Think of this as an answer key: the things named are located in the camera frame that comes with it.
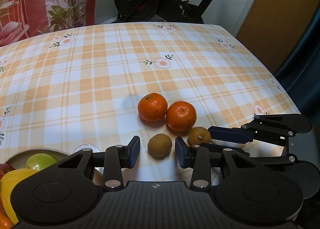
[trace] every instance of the green apple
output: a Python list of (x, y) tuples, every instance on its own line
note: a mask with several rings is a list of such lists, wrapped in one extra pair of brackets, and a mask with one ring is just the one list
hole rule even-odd
[(43, 170), (44, 168), (47, 168), (48, 166), (57, 163), (58, 160), (48, 154), (45, 153), (38, 153), (35, 155), (32, 155), (30, 158), (28, 158), (26, 162), (25, 168), (34, 169), (34, 170)]

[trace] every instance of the tangerine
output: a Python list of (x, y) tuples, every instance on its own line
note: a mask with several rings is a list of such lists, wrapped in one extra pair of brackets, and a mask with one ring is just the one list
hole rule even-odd
[(138, 103), (138, 113), (141, 119), (148, 122), (161, 120), (167, 113), (168, 103), (158, 93), (150, 93), (144, 96)]
[(197, 120), (196, 109), (186, 101), (176, 101), (167, 111), (167, 125), (174, 131), (186, 131)]

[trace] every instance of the kiwi fruit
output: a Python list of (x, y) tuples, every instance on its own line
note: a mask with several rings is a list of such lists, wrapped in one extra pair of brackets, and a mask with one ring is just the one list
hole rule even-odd
[(191, 145), (199, 145), (202, 142), (210, 143), (211, 134), (204, 127), (194, 127), (189, 133), (188, 140)]
[(149, 154), (154, 157), (163, 157), (171, 151), (172, 140), (166, 134), (154, 135), (148, 142)]

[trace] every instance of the plaid tablecloth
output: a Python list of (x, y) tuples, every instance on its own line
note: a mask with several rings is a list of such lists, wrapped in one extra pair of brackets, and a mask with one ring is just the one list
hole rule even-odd
[[(30, 147), (104, 151), (138, 135), (136, 167), (125, 180), (189, 180), (174, 153), (148, 154), (165, 121), (144, 123), (137, 104), (158, 92), (196, 108), (195, 126), (239, 127), (255, 114), (297, 113), (287, 93), (239, 41), (216, 25), (125, 23), (49, 33), (0, 48), (0, 162)], [(281, 147), (254, 141), (252, 156)]]

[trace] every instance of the curtain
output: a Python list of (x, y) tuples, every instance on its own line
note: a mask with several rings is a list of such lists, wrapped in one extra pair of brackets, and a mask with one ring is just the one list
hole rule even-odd
[(320, 123), (320, 6), (275, 77), (301, 114)]
[(0, 47), (42, 33), (95, 24), (96, 0), (0, 0)]

